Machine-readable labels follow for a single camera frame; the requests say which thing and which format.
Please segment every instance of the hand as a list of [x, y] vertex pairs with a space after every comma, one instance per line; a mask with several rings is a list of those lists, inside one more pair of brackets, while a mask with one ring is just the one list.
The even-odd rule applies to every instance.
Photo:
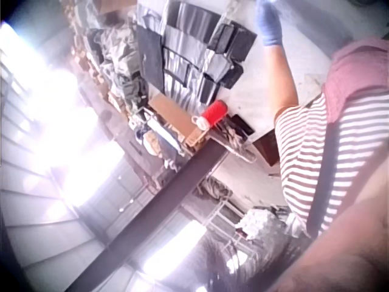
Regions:
[[282, 46], [282, 27], [277, 9], [267, 0], [256, 0], [256, 23], [264, 46]]

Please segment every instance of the metal frame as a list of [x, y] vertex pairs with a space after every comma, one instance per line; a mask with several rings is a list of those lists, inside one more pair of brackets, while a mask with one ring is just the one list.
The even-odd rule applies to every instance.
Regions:
[[223, 146], [215, 141], [208, 141], [66, 291], [92, 291], [118, 266], [127, 262], [139, 246], [181, 205], [182, 200], [192, 193], [225, 153]]

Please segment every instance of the light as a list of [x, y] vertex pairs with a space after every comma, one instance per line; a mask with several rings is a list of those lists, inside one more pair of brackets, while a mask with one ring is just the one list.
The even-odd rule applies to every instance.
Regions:
[[208, 292], [207, 289], [205, 289], [205, 287], [200, 287], [196, 290], [196, 292]]
[[44, 123], [58, 120], [76, 101], [77, 87], [77, 79], [69, 71], [48, 72], [33, 88], [28, 102], [30, 114]]
[[7, 68], [14, 73], [24, 89], [40, 84], [48, 75], [46, 64], [41, 56], [6, 23], [1, 25], [0, 47], [7, 56]]
[[123, 149], [111, 141], [75, 161], [64, 183], [65, 197], [76, 207], [84, 204], [107, 179], [123, 155]]
[[144, 271], [157, 280], [166, 278], [196, 246], [206, 231], [207, 228], [197, 221], [190, 222], [146, 262]]
[[71, 164], [96, 126], [97, 115], [92, 108], [70, 112], [51, 123], [40, 140], [38, 155], [51, 167]]
[[46, 215], [50, 217], [51, 220], [58, 221], [68, 212], [69, 210], [67, 209], [66, 205], [62, 201], [58, 201], [50, 206], [50, 208], [46, 212]]
[[235, 272], [235, 268], [243, 265], [243, 263], [247, 260], [247, 254], [244, 252], [238, 251], [237, 255], [235, 254], [228, 262], [227, 267], [230, 269], [230, 274]]

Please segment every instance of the red container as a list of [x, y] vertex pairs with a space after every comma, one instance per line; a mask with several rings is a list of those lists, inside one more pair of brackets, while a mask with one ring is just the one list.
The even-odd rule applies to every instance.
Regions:
[[211, 127], [215, 126], [220, 120], [227, 115], [228, 106], [221, 100], [212, 103], [201, 116], [205, 118]]

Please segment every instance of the person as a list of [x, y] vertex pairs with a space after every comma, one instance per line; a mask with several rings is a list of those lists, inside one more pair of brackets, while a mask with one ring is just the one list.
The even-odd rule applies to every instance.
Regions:
[[283, 193], [314, 241], [299, 258], [286, 243], [248, 280], [213, 273], [207, 291], [388, 291], [389, 43], [347, 45], [300, 106], [278, 12], [257, 7]]

